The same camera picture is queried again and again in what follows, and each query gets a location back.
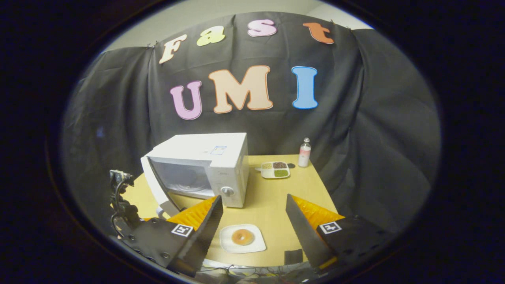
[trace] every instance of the table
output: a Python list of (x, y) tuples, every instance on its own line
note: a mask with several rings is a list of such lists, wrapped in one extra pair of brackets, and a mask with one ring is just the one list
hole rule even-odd
[[(290, 169), (291, 176), (288, 178), (264, 179), (255, 167), (260, 167), (261, 163), (269, 161), (293, 163), (296, 167)], [(126, 188), (123, 198), (138, 207), (138, 215), (141, 218), (157, 217), (158, 204), (147, 185), (144, 174), (135, 180), (134, 185), (134, 187)], [(298, 154), (249, 156), (249, 179), (244, 207), (224, 207), (223, 216), (206, 258), (244, 266), (284, 265), (284, 251), (301, 249), (285, 211), (288, 193), (338, 213), (312, 163), (309, 163), (306, 168), (298, 167)], [(171, 197), (180, 207), (186, 208), (202, 201), (202, 199), (176, 194), (171, 194)], [(231, 254), (223, 250), (219, 242), (220, 230), (226, 226), (238, 224), (256, 225), (263, 234), (267, 249), (246, 254)], [(303, 261), (307, 261), (305, 253), (303, 253)]]

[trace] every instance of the wall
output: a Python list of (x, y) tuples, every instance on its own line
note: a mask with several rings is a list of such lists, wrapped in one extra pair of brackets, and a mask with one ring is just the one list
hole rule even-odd
[(104, 49), (153, 45), (187, 27), (230, 14), (275, 11), (309, 15), (355, 28), (371, 28), (318, 0), (186, 0), (171, 5), (131, 27)]

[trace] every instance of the yellow letter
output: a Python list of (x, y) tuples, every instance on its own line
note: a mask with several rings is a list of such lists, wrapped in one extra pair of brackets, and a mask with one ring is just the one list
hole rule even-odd
[(163, 51), (163, 56), (161, 56), (161, 59), (160, 59), (160, 64), (172, 59), (172, 57), (174, 57), (174, 55), (172, 54), (172, 51), (173, 52), (178, 51), (179, 46), (181, 46), (181, 41), (185, 41), (187, 37), (188, 37), (187, 34), (183, 34), (182, 36), (167, 42), (165, 44), (165, 50)]
[(224, 27), (215, 26), (208, 28), (205, 31), (201, 32), (200, 36), (201, 38), (196, 41), (197, 46), (204, 46), (209, 43), (220, 42), (224, 39)]
[(250, 100), (247, 108), (250, 110), (267, 110), (274, 106), (268, 99), (267, 74), (270, 67), (265, 65), (251, 66), (245, 72), (242, 83), (239, 83), (228, 70), (218, 70), (209, 74), (209, 79), (214, 81), (216, 86), (216, 107), (215, 113), (227, 113), (232, 110), (227, 97), (230, 97), (236, 108), (241, 110), (244, 107), (247, 94)]

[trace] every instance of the letter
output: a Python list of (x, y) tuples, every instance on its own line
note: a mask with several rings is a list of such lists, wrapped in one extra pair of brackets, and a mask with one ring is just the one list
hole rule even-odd
[(215, 26), (208, 28), (205, 31), (201, 32), (200, 36), (201, 38), (196, 41), (197, 46), (204, 46), (209, 43), (220, 42), (224, 39), (224, 27)]
[(230, 97), (236, 108), (244, 107), (247, 94), (250, 100), (247, 108), (250, 110), (267, 110), (274, 106), (268, 99), (267, 74), (270, 67), (265, 65), (251, 66), (245, 72), (242, 83), (239, 83), (228, 70), (218, 70), (209, 74), (209, 79), (216, 86), (215, 113), (231, 112), (232, 107), (228, 104), (227, 96)]
[(172, 59), (172, 57), (174, 57), (174, 55), (172, 54), (172, 51), (173, 52), (178, 51), (179, 50), (179, 46), (181, 46), (181, 41), (185, 41), (187, 39), (187, 37), (188, 37), (187, 34), (183, 34), (182, 36), (180, 36), (180, 37), (178, 37), (176, 39), (168, 41), (165, 44), (165, 50), (163, 51), (163, 56), (161, 56), (160, 64), (162, 64), (164, 62), (167, 62), (170, 59)]
[(304, 23), (304, 27), (308, 27), (309, 31), (311, 31), (311, 36), (322, 43), (332, 44), (333, 40), (331, 38), (327, 38), (324, 34), (325, 32), (330, 32), (329, 29), (323, 28), (319, 23)]
[(247, 25), (250, 29), (247, 31), (247, 34), (250, 36), (272, 35), (277, 32), (277, 29), (273, 25), (274, 21), (268, 19), (252, 21)]
[(317, 70), (312, 67), (295, 66), (291, 72), (296, 75), (298, 93), (293, 106), (297, 109), (313, 109), (317, 107), (314, 99), (314, 76)]
[(193, 98), (193, 109), (187, 110), (184, 106), (184, 101), (182, 100), (183, 86), (173, 87), (170, 93), (174, 97), (175, 111), (180, 118), (186, 120), (192, 120), (198, 118), (201, 114), (201, 97), (200, 97), (200, 81), (193, 81), (188, 84), (188, 89), (191, 90), (191, 97)]

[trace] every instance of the microwave knob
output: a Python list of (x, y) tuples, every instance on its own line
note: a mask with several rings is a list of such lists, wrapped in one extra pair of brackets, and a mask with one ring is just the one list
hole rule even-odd
[(221, 188), (221, 192), (226, 196), (226, 197), (230, 197), (231, 195), (233, 195), (233, 189), (231, 187), (228, 187), (228, 186), (223, 186)]

